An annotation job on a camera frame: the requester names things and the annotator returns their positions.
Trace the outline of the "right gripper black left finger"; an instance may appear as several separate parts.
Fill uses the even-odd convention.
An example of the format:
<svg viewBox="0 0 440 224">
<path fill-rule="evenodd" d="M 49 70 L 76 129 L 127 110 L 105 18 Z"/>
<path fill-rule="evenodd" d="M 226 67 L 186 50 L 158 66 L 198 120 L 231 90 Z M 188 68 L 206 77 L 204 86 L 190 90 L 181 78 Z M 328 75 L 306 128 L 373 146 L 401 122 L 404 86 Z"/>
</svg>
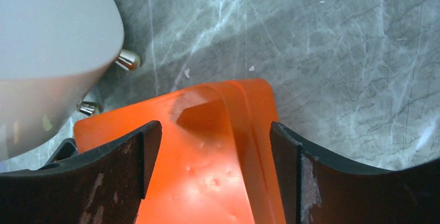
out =
<svg viewBox="0 0 440 224">
<path fill-rule="evenodd" d="M 151 121 L 41 169 L 1 173 L 1 223 L 134 223 L 161 137 Z"/>
</svg>

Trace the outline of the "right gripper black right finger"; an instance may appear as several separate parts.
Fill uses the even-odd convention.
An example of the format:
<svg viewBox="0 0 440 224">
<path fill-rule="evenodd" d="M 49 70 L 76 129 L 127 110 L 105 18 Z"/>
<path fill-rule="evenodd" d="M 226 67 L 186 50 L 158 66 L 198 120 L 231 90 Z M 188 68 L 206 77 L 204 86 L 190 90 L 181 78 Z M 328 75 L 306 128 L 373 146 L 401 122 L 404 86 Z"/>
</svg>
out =
<svg viewBox="0 0 440 224">
<path fill-rule="evenodd" d="M 439 159 L 381 169 L 279 122 L 271 124 L 270 144 L 287 223 L 439 223 Z"/>
</svg>

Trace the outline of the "black baking tray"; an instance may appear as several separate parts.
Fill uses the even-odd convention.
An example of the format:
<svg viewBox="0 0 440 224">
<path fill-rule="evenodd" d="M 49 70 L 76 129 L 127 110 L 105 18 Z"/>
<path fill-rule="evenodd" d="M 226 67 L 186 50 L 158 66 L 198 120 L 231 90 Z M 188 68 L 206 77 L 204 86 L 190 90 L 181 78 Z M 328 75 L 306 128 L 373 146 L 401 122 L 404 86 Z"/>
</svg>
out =
<svg viewBox="0 0 440 224">
<path fill-rule="evenodd" d="M 48 161 L 45 163 L 45 165 L 49 165 L 54 162 L 58 162 L 60 160 L 64 160 L 67 158 L 70 158 L 72 156 L 78 155 L 78 147 L 76 145 L 76 142 L 73 138 L 66 138 L 64 139 L 58 148 L 55 150 L 55 152 L 52 154 L 52 156 L 48 159 Z"/>
</svg>

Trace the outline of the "orange tray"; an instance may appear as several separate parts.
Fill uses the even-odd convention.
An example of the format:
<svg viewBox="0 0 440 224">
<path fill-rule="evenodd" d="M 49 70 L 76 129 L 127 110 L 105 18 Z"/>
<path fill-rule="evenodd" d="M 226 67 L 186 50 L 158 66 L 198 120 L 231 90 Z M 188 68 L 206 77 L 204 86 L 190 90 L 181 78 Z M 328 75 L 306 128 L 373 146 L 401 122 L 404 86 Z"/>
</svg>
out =
<svg viewBox="0 0 440 224">
<path fill-rule="evenodd" d="M 162 141 L 137 223 L 285 223 L 263 79 L 209 82 L 80 120 L 81 152 L 152 120 Z"/>
</svg>

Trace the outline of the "round cream toy oven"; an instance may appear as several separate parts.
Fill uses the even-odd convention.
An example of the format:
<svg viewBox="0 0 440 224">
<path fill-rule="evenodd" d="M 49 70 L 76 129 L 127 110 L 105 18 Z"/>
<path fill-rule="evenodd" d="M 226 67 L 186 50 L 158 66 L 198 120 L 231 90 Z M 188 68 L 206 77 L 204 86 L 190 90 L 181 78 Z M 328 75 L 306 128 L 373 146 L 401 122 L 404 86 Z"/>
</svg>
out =
<svg viewBox="0 0 440 224">
<path fill-rule="evenodd" d="M 1 160 L 55 136 L 123 49 L 114 0 L 1 0 Z"/>
</svg>

